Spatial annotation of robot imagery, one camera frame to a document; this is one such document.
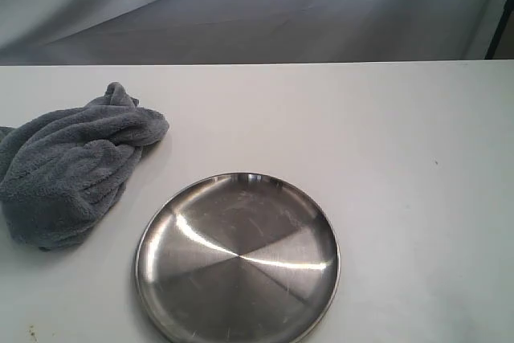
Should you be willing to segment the grey fluffy towel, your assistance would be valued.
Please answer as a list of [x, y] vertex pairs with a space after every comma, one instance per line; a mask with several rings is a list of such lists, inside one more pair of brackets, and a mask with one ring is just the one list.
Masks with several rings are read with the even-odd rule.
[[11, 238], [52, 251], [81, 244], [117, 204], [169, 122], [113, 82], [79, 108], [1, 129], [1, 212]]

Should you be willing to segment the black stand pole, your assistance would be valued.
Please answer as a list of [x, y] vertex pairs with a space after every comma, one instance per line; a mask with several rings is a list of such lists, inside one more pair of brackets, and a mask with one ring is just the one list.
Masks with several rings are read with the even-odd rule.
[[493, 59], [497, 50], [497, 47], [500, 45], [501, 38], [504, 34], [504, 31], [508, 25], [508, 20], [513, 11], [513, 0], [506, 0], [504, 3], [504, 7], [502, 10], [502, 14], [500, 16], [499, 22], [496, 25], [494, 34], [492, 36], [491, 42], [487, 48], [486, 54], [484, 58], [486, 60]]

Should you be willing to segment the grey backdrop cloth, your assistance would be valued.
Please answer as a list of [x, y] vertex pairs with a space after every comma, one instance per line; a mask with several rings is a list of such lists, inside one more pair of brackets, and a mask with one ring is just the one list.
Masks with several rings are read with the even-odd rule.
[[1, 0], [4, 65], [480, 59], [505, 0]]

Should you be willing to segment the round stainless steel plate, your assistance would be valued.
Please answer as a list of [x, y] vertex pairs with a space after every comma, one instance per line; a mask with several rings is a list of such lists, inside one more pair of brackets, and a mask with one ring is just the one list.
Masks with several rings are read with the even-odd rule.
[[320, 206], [265, 174], [228, 173], [177, 192], [133, 263], [138, 304], [170, 342], [300, 342], [328, 311], [340, 248]]

